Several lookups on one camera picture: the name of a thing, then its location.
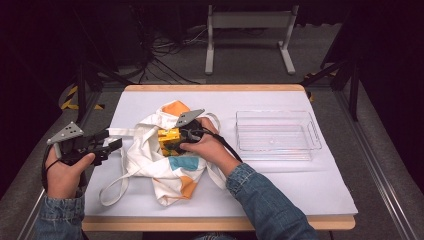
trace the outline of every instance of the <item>white tabletop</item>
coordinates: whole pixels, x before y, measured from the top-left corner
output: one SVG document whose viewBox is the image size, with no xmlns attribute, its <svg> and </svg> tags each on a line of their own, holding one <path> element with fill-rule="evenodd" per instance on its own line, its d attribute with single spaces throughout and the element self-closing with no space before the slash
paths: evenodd
<svg viewBox="0 0 424 240">
<path fill-rule="evenodd" d="M 180 100 L 190 109 L 203 108 L 214 113 L 221 123 L 221 135 L 236 146 L 236 112 L 251 110 L 308 111 L 317 129 L 322 148 L 312 161 L 245 161 L 268 177 L 307 216 L 354 215 L 358 211 L 345 186 L 334 158 L 321 133 L 311 104 L 303 91 L 124 91 L 111 127 L 132 128 L 160 106 Z M 128 148 L 132 138 L 124 138 Z M 240 204 L 227 190 L 218 188 L 206 171 L 192 199 L 179 200 L 164 207 L 154 195 L 151 179 L 132 177 L 128 190 L 116 204 L 105 207 L 99 192 L 122 175 L 120 155 L 95 168 L 86 191 L 87 217 L 240 217 Z M 114 186 L 111 198 L 118 194 Z"/>
</svg>

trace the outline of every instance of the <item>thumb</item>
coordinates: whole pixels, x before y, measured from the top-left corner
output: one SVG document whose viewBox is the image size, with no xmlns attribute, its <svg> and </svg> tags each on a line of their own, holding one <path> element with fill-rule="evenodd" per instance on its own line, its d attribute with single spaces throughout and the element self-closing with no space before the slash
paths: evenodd
<svg viewBox="0 0 424 240">
<path fill-rule="evenodd" d="M 81 174 L 90 164 L 94 161 L 96 158 L 96 155 L 94 153 L 89 153 L 85 155 L 81 160 L 79 160 L 77 163 L 75 163 L 72 166 L 72 169 L 78 174 Z"/>
<path fill-rule="evenodd" d="M 190 143 L 181 143 L 181 144 L 180 144 L 180 148 L 181 148 L 182 150 L 186 150 L 186 151 L 189 151 L 189 152 L 193 152 L 193 144 L 190 144 Z"/>
</svg>

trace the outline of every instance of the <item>denim jacket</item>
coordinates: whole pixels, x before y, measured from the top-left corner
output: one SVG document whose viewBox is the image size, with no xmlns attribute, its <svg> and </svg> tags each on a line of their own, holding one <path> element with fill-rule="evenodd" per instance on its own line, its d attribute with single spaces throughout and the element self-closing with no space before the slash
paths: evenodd
<svg viewBox="0 0 424 240">
<path fill-rule="evenodd" d="M 268 178 L 249 165 L 243 163 L 234 169 L 228 176 L 227 188 L 243 206 L 258 239 L 318 239 L 305 214 Z M 35 238 L 83 239 L 83 218 L 84 196 L 63 200 L 44 197 L 35 225 Z M 217 236 L 207 239 L 233 238 Z"/>
</svg>

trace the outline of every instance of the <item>finger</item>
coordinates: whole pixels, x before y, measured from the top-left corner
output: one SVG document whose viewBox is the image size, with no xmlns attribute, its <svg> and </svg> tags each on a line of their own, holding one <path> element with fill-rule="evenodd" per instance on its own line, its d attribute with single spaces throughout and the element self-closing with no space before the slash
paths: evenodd
<svg viewBox="0 0 424 240">
<path fill-rule="evenodd" d="M 194 144 L 192 144 L 192 143 L 181 143 L 181 144 L 180 144 L 180 148 L 181 148 L 182 150 L 186 150 L 186 151 L 189 151 L 189 152 L 193 152 L 193 145 L 194 145 Z"/>
<path fill-rule="evenodd" d="M 215 126 L 213 125 L 212 121 L 209 118 L 207 117 L 200 118 L 200 124 L 202 125 L 202 127 L 207 128 L 211 132 L 218 133 L 218 130 L 215 128 Z"/>
<path fill-rule="evenodd" d="M 49 149 L 49 154 L 47 155 L 46 166 L 49 166 L 56 160 L 57 160 L 56 151 L 53 145 L 51 145 Z"/>
<path fill-rule="evenodd" d="M 96 155 L 94 153 L 89 153 L 85 155 L 81 160 L 75 163 L 72 166 L 72 170 L 76 171 L 78 174 L 81 174 L 90 164 L 94 161 Z"/>
</svg>

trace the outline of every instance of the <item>human hand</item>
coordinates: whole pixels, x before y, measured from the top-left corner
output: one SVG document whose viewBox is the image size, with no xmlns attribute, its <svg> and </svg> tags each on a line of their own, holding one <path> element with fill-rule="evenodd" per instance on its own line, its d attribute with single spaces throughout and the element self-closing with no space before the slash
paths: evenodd
<svg viewBox="0 0 424 240">
<path fill-rule="evenodd" d="M 202 127 L 218 134 L 218 130 L 212 124 L 211 120 L 206 117 L 198 118 Z M 197 143 L 181 143 L 180 148 L 189 152 L 199 154 L 203 159 L 209 161 L 228 176 L 240 162 L 235 159 L 227 149 L 217 139 L 209 134 L 203 134 L 202 139 Z"/>
<path fill-rule="evenodd" d="M 55 163 L 47 172 L 47 196 L 57 199 L 75 198 L 81 173 L 93 162 L 94 153 L 89 153 L 72 166 L 62 162 Z M 49 167 L 57 160 L 56 152 L 52 147 L 46 160 Z"/>
</svg>

